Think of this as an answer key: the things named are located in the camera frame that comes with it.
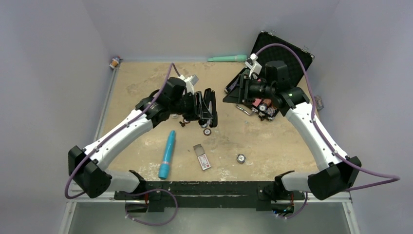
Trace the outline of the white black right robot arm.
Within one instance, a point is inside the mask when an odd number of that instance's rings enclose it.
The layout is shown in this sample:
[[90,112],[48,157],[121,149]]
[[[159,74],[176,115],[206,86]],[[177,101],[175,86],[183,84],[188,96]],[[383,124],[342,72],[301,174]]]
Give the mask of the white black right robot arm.
[[271,104],[296,128],[315,159],[319,172],[289,171],[275,177],[274,194],[286,198],[292,191],[311,192],[325,200],[351,188],[362,166],[357,156],[349,157],[335,145],[332,137],[314,113],[305,92],[290,83],[287,65],[280,60],[264,66],[258,79],[240,76],[235,88],[223,102],[244,104],[256,99],[270,99]]

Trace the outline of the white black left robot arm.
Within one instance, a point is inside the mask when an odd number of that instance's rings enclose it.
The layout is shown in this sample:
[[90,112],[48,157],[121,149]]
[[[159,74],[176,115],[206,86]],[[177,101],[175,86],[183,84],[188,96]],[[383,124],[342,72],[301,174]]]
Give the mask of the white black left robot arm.
[[143,134],[169,119],[181,115],[187,121],[199,121],[217,126],[215,92],[207,88],[194,91],[196,76],[171,77],[159,90],[142,99],[130,114],[103,137],[84,148],[74,146],[68,152],[70,180],[81,189],[81,194],[96,198],[104,192],[127,193],[132,199],[145,194],[145,180],[133,170],[109,171],[111,162]]

